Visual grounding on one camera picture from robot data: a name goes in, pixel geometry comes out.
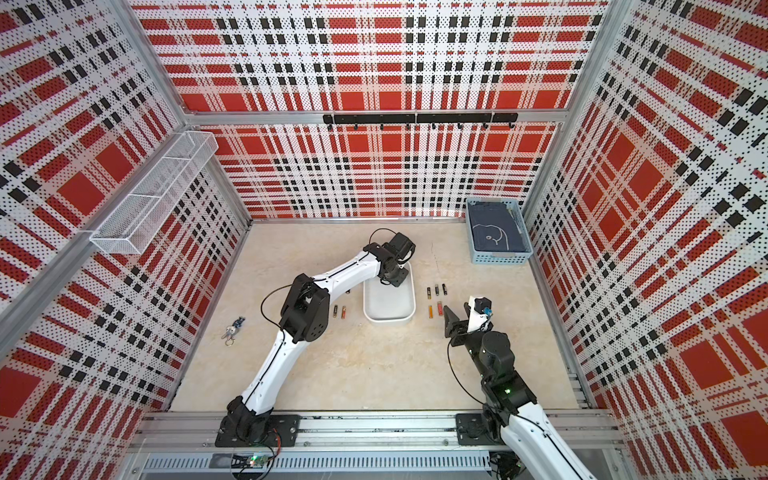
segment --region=blue plastic basket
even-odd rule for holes
[[[465,208],[467,216],[467,234],[469,235],[469,251],[472,255],[472,263],[487,263],[497,265],[523,265],[533,254],[531,239],[528,237],[528,231],[525,229],[525,222],[520,213],[518,201],[514,198],[468,198],[467,205],[474,205],[478,202],[501,202],[507,206],[507,210],[515,219],[518,229],[523,237],[525,251],[523,252],[478,252],[475,250],[475,241],[472,238],[472,222],[469,218],[469,209]]]

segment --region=folded cloth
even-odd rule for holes
[[[478,202],[467,206],[472,239],[478,252],[525,252],[517,222],[500,202]]]

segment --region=perforated panel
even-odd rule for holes
[[[255,218],[455,217],[468,196],[525,201],[555,125],[205,129]]]
[[[192,111],[562,108],[608,4],[130,3]]]
[[[0,5],[0,310],[176,126],[108,6]]]
[[[86,261],[0,363],[0,477],[111,477],[170,404],[241,234],[204,170],[143,255]]]
[[[767,16],[634,2],[532,217],[591,390],[649,478],[768,475]]]

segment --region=marble floor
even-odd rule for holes
[[[509,335],[515,367],[541,405],[578,407],[530,267],[473,265],[464,223],[255,223],[170,410],[225,410],[275,340],[277,328],[259,312],[264,296],[299,273],[317,275],[347,261],[378,227],[401,231],[416,244],[416,314],[404,326],[373,325],[362,313],[362,285],[343,294],[336,301],[339,316],[329,318],[328,329],[296,362],[276,409],[477,409],[451,374],[437,314],[438,301],[463,314],[471,294],[493,302],[494,329]],[[380,231],[373,241],[391,238]],[[427,300],[427,287],[436,283],[445,283],[448,296],[433,292]],[[269,318],[279,321],[286,295],[281,290],[267,300]],[[243,328],[225,346],[221,336],[238,316],[246,318]],[[482,399],[480,376],[464,347],[451,349],[451,361],[462,384]]]

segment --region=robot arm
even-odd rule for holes
[[[262,442],[277,393],[301,353],[326,331],[331,303],[358,283],[377,276],[381,282],[400,286],[409,274],[403,265],[414,252],[413,242],[397,233],[381,246],[370,243],[333,270],[315,277],[297,276],[280,309],[275,343],[250,385],[227,405],[216,446]]]
[[[512,449],[536,480],[594,480],[515,370],[507,335],[492,331],[491,300],[469,300],[464,304],[468,320],[443,308],[445,338],[451,339],[451,346],[464,345],[481,374],[482,420],[488,436]]]

